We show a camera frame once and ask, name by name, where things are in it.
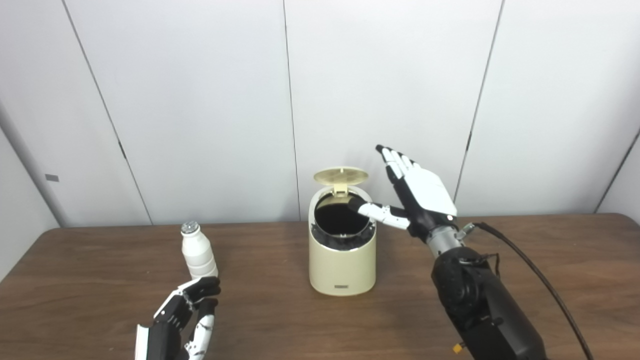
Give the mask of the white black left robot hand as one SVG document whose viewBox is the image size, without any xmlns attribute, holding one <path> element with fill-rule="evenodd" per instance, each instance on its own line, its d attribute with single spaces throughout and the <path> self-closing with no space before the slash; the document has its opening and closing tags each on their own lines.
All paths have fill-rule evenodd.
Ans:
<svg viewBox="0 0 640 360">
<path fill-rule="evenodd" d="M 137 325 L 136 360 L 203 360 L 215 325 L 217 276 L 203 276 L 179 285 L 153 315 L 151 326 Z"/>
</svg>

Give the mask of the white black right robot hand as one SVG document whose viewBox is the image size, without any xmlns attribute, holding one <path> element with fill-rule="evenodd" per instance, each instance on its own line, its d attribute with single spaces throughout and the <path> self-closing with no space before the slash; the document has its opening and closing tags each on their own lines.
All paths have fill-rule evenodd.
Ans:
<svg viewBox="0 0 640 360">
<path fill-rule="evenodd" d="M 402 207 L 354 198 L 347 203 L 350 210 L 387 226 L 407 230 L 411 237 L 423 243 L 427 243 L 438 228 L 457 228 L 457 208 L 437 174 L 388 146 L 377 145 L 375 150 L 382 156 Z"/>
</svg>

